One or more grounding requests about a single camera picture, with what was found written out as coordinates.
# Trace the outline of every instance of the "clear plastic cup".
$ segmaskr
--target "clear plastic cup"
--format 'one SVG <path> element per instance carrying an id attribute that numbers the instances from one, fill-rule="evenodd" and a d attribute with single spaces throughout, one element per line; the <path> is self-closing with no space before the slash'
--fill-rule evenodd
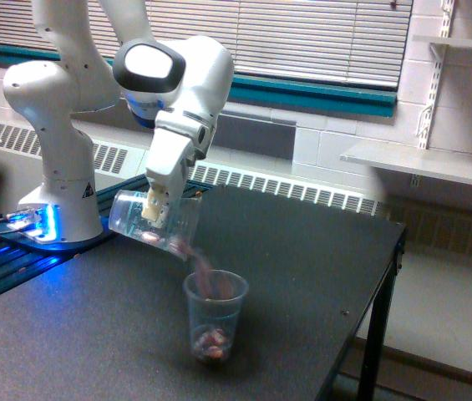
<path id="1" fill-rule="evenodd" d="M 156 223 L 143 217 L 146 204 L 146 192 L 120 190 L 109 213 L 109 229 L 185 260 L 185 246 L 192 244 L 199 220 L 200 198 L 180 198 L 164 206 L 166 219 Z"/>
<path id="2" fill-rule="evenodd" d="M 209 281 L 211 293 L 208 297 L 204 297 L 200 289 L 197 273 L 184 280 L 191 353 L 203 363 L 222 363 L 230 356 L 249 286 L 243 277 L 223 270 L 212 270 L 202 277 Z"/>

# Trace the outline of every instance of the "window blinds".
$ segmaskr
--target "window blinds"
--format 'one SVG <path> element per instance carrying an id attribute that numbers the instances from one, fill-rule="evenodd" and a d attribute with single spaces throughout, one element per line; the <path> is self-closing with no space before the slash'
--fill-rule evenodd
<path id="1" fill-rule="evenodd" d="M 211 36 L 230 49 L 238 73 L 395 88 L 412 1 L 149 0 L 146 7 L 156 38 Z M 89 16 L 99 51 L 112 57 L 119 45 L 95 0 Z M 0 44 L 53 48 L 35 32 L 29 0 L 0 0 Z"/>

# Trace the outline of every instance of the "shelf bracket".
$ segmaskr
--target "shelf bracket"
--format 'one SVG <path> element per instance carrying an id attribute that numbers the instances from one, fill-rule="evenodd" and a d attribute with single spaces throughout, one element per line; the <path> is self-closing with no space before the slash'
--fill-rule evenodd
<path id="1" fill-rule="evenodd" d="M 441 8 L 444 12 L 442 20 L 442 28 L 439 36 L 441 38 L 448 38 L 451 29 L 451 21 L 453 18 L 454 0 L 441 0 Z M 445 61 L 445 51 L 447 46 L 431 43 L 430 51 L 434 55 L 433 76 L 430 82 L 429 99 L 425 108 L 421 111 L 418 120 L 418 130 L 416 136 L 418 137 L 418 148 L 427 149 L 429 146 L 429 136 L 432 129 L 434 109 L 436 107 L 436 99 L 438 98 L 439 82 L 442 76 L 442 69 Z"/>
<path id="2" fill-rule="evenodd" d="M 447 49 L 447 46 L 445 44 L 439 44 L 439 43 L 430 43 L 430 52 L 433 54 L 434 58 L 439 63 L 442 63 L 445 58 L 445 50 Z"/>

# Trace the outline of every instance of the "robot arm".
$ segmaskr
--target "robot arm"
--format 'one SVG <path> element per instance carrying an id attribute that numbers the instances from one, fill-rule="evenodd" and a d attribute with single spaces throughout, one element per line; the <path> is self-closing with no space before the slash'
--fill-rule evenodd
<path id="1" fill-rule="evenodd" d="M 89 31 L 87 0 L 33 0 L 33 22 L 53 43 L 61 61 L 12 66 L 3 91 L 13 109 L 37 133 L 43 155 L 43 184 L 20 200 L 19 208 L 49 207 L 54 227 L 27 232 L 35 241 L 83 241 L 102 231 L 94 195 L 93 142 L 75 129 L 73 112 L 114 105 L 120 88 L 99 55 Z"/>
<path id="2" fill-rule="evenodd" d="M 210 148 L 231 87 L 231 54 L 204 36 L 155 41 L 142 0 L 120 1 L 118 7 L 111 0 L 99 2 L 122 43 L 114 77 L 135 118 L 155 129 L 143 217 L 162 227 L 182 195 L 189 167 Z"/>

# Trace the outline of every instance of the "gray table surface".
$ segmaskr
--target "gray table surface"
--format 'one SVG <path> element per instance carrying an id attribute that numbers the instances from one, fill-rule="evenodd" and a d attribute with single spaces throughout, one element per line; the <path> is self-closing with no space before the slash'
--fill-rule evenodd
<path id="1" fill-rule="evenodd" d="M 323 206 L 211 190 L 195 243 L 250 284 L 225 366 L 190 355 L 181 287 L 190 266 L 118 237 L 0 296 L 0 400 L 315 399 L 402 232 Z"/>

